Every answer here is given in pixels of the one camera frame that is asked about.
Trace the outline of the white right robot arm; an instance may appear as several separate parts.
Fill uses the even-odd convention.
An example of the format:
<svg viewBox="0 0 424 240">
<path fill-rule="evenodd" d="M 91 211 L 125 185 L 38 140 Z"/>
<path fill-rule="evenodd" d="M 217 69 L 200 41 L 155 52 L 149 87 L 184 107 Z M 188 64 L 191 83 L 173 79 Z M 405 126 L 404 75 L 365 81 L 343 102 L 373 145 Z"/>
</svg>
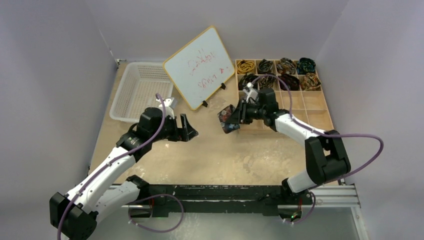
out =
<svg viewBox="0 0 424 240">
<path fill-rule="evenodd" d="M 336 180 L 351 171 L 350 160 L 340 134 L 336 130 L 316 129 L 281 109 L 271 88 L 259 91 L 245 89 L 236 106 L 230 104 L 219 114 L 225 133 L 238 130 L 254 121 L 281 133 L 305 150 L 305 170 L 284 179 L 280 196 L 288 204 L 300 198 L 301 192 Z"/>
</svg>

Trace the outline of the navy floral patterned tie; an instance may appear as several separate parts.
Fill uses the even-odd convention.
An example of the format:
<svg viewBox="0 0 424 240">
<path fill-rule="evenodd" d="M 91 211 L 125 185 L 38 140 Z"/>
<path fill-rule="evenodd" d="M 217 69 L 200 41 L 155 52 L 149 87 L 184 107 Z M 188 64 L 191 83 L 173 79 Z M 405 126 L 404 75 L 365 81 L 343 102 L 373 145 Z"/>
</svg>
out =
<svg viewBox="0 0 424 240">
<path fill-rule="evenodd" d="M 229 124 L 229 116 L 231 114 L 231 110 L 229 105 L 226 106 L 223 110 L 218 113 L 218 119 L 221 125 L 221 128 L 225 134 L 229 134 L 236 130 L 240 129 L 240 124 Z"/>
</svg>

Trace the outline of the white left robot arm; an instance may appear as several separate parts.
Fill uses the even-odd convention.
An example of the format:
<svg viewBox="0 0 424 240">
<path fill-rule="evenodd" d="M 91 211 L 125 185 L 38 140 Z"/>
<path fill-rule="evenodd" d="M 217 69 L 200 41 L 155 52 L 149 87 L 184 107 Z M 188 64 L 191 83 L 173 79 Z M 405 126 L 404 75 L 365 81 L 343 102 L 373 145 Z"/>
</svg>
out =
<svg viewBox="0 0 424 240">
<path fill-rule="evenodd" d="M 133 175 L 118 188 L 109 191 L 115 180 L 135 165 L 155 142 L 188 142 L 198 136 L 187 116 L 180 114 L 178 127 L 172 108 L 149 107 L 139 121 L 130 126 L 117 141 L 106 159 L 81 183 L 65 194 L 55 193 L 49 200 L 50 223 L 57 229 L 56 238 L 86 240 L 109 214 L 129 203 L 153 204 L 167 193 L 151 192 L 151 185 Z"/>
</svg>

